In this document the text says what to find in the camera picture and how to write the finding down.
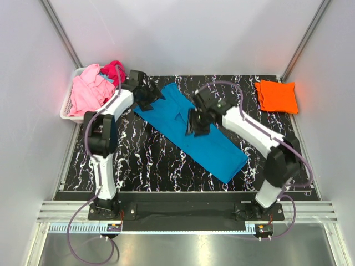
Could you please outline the blue t shirt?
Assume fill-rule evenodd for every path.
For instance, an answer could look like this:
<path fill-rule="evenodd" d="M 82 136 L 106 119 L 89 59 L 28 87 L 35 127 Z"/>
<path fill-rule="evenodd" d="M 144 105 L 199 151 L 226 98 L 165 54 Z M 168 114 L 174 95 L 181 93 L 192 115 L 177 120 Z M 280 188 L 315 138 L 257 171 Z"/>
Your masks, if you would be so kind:
<path fill-rule="evenodd" d="M 187 136 L 188 111 L 194 105 L 175 83 L 165 86 L 161 92 L 165 99 L 153 102 L 152 110 L 142 111 L 137 107 L 135 113 L 218 180 L 228 183 L 249 158 L 214 125 L 210 125 L 208 135 Z"/>

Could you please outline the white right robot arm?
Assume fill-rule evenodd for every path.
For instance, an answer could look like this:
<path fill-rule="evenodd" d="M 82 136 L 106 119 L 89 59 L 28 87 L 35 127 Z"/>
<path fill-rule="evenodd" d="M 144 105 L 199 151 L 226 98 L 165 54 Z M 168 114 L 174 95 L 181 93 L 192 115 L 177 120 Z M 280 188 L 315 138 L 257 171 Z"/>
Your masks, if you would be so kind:
<path fill-rule="evenodd" d="M 188 111 L 187 135 L 205 136 L 211 125 L 219 125 L 249 142 L 266 159 L 264 181 L 243 217 L 267 218 L 285 185 L 301 169 L 298 138 L 286 138 L 262 125 L 243 111 L 241 103 L 213 98 L 207 85 L 195 91 L 193 101 L 195 106 Z"/>

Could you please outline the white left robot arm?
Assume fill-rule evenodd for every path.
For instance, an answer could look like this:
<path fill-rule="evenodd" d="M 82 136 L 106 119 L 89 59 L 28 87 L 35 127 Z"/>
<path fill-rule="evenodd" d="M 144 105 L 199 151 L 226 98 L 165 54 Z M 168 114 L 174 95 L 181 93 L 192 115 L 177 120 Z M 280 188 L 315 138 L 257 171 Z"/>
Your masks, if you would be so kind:
<path fill-rule="evenodd" d="M 98 211 L 107 219 L 119 215 L 120 206 L 113 177 L 113 154 L 118 147 L 117 120 L 126 109 L 137 104 L 142 111 L 152 110 L 152 104 L 165 99 L 148 76 L 138 70 L 131 70 L 125 81 L 119 85 L 113 96 L 97 111 L 84 114 L 84 146 L 93 165 L 95 192 L 89 200 L 90 211 Z"/>

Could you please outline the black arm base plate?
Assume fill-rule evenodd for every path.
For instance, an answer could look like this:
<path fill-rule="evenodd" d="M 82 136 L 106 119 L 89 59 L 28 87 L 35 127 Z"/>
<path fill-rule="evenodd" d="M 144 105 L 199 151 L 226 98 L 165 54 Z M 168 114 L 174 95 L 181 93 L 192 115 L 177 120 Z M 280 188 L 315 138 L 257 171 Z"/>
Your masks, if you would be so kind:
<path fill-rule="evenodd" d="M 281 204 L 263 211 L 254 192 L 120 192 L 112 203 L 91 205 L 89 220 L 123 221 L 124 231 L 241 231 L 248 222 L 284 221 Z"/>

